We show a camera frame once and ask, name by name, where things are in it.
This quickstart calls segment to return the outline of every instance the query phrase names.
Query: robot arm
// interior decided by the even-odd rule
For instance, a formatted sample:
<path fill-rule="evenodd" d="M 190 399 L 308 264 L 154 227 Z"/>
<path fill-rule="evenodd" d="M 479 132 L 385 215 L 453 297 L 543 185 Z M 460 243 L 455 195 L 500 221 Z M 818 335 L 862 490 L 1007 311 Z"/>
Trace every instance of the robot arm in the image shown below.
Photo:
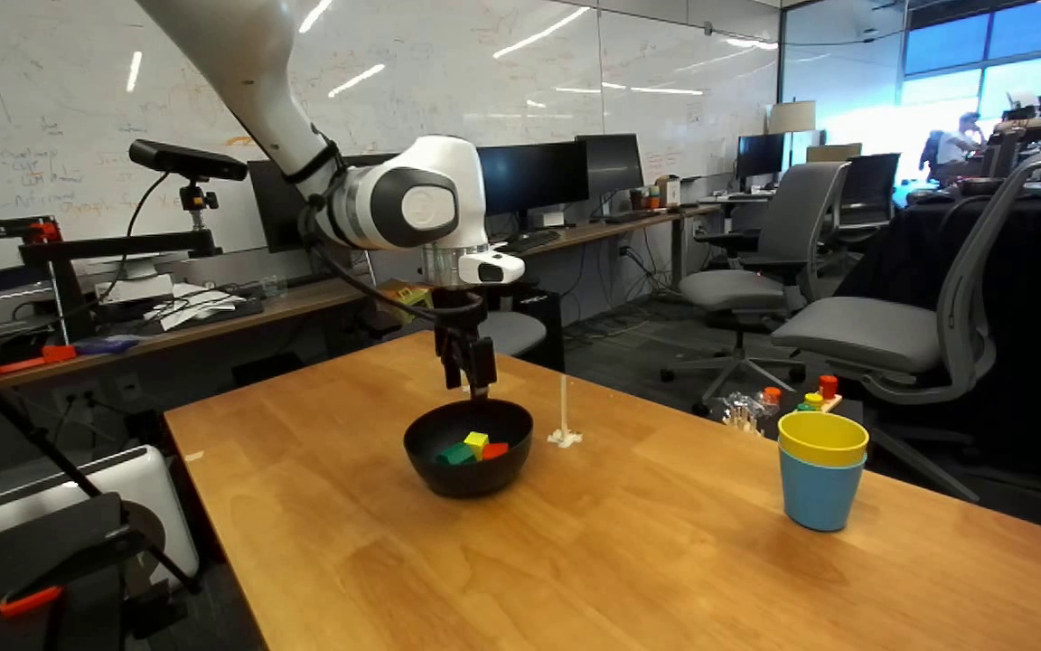
<path fill-rule="evenodd" d="M 140 7 L 319 209 L 320 234 L 354 248 L 430 246 L 426 274 L 439 287 L 506 287 L 524 274 L 524 259 L 500 253 L 485 234 L 474 144 L 419 138 L 380 166 L 342 166 L 339 149 L 289 91 L 295 21 L 285 0 L 140 0 Z"/>

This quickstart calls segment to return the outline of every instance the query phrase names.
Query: office floor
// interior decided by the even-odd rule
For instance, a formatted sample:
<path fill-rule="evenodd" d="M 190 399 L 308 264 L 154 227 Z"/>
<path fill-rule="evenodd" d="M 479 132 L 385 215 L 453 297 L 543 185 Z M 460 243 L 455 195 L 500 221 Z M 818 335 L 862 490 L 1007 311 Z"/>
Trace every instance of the office floor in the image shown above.
<path fill-rule="evenodd" d="M 669 294 L 631 299 L 610 314 L 562 330 L 562 366 L 569 377 L 585 377 L 672 407 L 692 407 L 692 399 L 710 378 L 710 371 L 679 371 L 672 384 L 662 384 L 662 366 L 716 347 L 731 347 L 731 335 L 707 330 L 691 305 Z M 757 384 L 733 378 L 722 394 L 731 391 L 757 391 Z M 969 467 L 961 458 L 948 458 L 948 467 L 956 471 L 956 478 L 963 478 L 981 496 L 981 505 L 1041 523 L 1041 478 L 1021 478 L 997 467 Z M 913 481 L 907 471 L 886 458 L 878 461 L 878 471 Z M 190 612 L 184 620 L 130 647 L 263 647 L 226 564 L 207 567 L 203 592 L 187 596 L 187 606 Z"/>

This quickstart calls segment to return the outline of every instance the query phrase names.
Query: person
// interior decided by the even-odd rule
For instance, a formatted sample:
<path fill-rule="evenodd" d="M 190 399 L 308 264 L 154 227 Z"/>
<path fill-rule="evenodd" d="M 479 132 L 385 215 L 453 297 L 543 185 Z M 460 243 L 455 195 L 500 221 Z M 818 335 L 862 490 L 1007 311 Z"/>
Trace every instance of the person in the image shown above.
<path fill-rule="evenodd" d="M 981 129 L 980 112 L 956 115 L 956 129 L 928 129 L 916 171 L 925 171 L 925 180 L 955 185 L 956 171 L 973 159 L 980 159 Z"/>

